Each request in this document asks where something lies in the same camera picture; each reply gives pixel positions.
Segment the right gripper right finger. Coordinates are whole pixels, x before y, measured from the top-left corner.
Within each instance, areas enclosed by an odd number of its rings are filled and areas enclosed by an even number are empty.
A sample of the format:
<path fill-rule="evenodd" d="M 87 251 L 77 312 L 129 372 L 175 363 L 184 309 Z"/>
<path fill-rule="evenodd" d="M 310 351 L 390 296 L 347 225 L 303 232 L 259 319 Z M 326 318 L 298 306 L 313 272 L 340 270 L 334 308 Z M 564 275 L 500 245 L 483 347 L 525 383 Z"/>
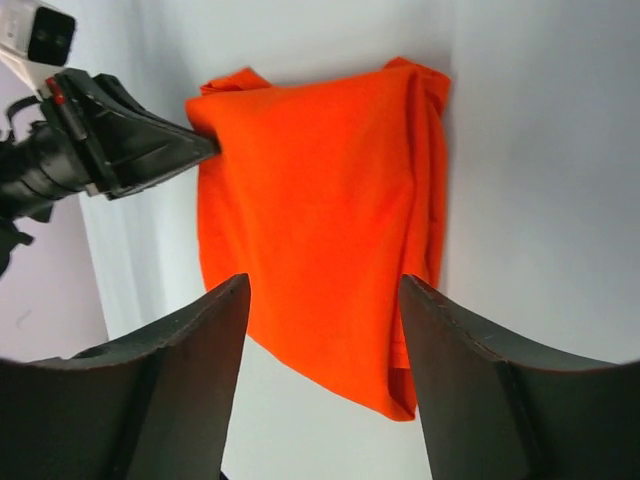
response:
<path fill-rule="evenodd" d="M 639 365 L 564 352 L 400 285 L 402 322 L 436 479 L 635 479 Z"/>

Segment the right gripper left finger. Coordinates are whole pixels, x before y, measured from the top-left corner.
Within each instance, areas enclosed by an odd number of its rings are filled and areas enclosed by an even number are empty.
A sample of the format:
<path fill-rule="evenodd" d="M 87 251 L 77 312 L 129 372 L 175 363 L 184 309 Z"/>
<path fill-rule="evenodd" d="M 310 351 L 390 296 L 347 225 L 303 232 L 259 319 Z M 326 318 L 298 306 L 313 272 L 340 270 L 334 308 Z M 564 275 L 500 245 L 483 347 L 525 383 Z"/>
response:
<path fill-rule="evenodd" d="M 68 358 L 1 363 L 5 479 L 220 479 L 250 306 L 235 275 Z"/>

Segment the orange t-shirt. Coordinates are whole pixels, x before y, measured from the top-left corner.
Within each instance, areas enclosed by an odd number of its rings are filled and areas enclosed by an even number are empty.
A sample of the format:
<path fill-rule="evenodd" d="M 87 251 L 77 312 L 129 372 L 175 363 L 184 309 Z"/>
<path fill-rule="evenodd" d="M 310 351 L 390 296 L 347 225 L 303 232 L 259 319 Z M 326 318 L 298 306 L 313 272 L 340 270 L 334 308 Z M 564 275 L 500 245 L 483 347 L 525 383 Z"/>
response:
<path fill-rule="evenodd" d="M 287 367 L 391 420 L 417 401 L 397 294 L 440 279 L 450 78 L 405 58 L 276 86 L 251 69 L 186 102 L 221 151 L 199 167 L 204 284 L 252 289 L 248 334 Z"/>

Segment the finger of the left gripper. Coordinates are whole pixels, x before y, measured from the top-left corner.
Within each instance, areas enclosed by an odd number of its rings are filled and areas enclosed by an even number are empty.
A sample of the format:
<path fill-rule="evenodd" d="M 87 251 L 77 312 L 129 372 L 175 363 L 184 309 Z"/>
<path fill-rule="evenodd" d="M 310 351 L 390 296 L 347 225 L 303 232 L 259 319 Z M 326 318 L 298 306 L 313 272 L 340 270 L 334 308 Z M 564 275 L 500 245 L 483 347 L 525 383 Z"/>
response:
<path fill-rule="evenodd" d="M 215 136 L 153 114 L 113 75 L 67 69 L 64 92 L 82 128 L 77 146 L 90 191 L 111 200 L 159 185 L 221 152 Z"/>

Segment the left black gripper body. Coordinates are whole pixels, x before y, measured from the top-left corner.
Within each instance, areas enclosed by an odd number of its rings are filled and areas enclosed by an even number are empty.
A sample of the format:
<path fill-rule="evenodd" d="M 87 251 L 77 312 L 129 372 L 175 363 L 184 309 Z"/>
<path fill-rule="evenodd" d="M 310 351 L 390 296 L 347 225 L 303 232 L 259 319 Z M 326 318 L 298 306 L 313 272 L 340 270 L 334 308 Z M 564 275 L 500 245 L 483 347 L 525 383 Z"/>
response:
<path fill-rule="evenodd" d="M 2 220 L 46 223 L 56 202 L 80 192 L 120 196 L 106 152 L 108 129 L 97 125 L 119 99 L 117 77 L 64 69 L 7 108 L 9 122 L 29 106 L 37 106 L 43 119 L 31 124 L 26 138 L 18 141 L 10 129 L 1 142 Z"/>

